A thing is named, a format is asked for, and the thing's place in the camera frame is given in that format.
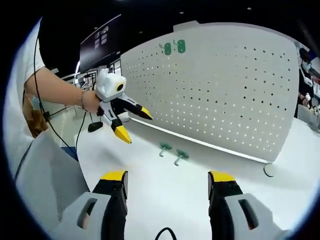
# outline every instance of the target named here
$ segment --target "white tabletop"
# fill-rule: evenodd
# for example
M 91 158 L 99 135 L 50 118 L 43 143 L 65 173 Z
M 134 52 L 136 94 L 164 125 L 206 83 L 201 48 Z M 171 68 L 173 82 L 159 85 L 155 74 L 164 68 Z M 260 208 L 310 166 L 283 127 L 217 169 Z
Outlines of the white tabletop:
M 89 189 L 109 171 L 128 171 L 126 239 L 150 240 L 164 227 L 178 239 L 210 240 L 208 171 L 233 175 L 244 193 L 251 193 L 272 212 L 282 229 L 292 229 L 310 206 L 319 183 L 320 135 L 294 120 L 267 177 L 263 163 L 203 146 L 140 123 L 126 123 L 132 144 L 118 139 L 104 125 L 84 130 L 78 140 L 78 159 Z M 160 142 L 173 149 L 160 157 Z M 190 155 L 177 167 L 176 149 Z M 171 239 L 168 233 L 163 239 Z

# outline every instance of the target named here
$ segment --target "white pegboard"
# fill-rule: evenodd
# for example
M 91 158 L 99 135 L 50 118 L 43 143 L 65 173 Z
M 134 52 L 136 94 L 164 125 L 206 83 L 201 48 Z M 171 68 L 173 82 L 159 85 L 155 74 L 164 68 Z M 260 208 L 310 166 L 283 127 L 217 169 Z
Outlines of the white pegboard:
M 121 56 L 126 93 L 154 117 L 140 120 L 270 162 L 292 124 L 298 67 L 288 39 L 234 25 L 174 32 Z

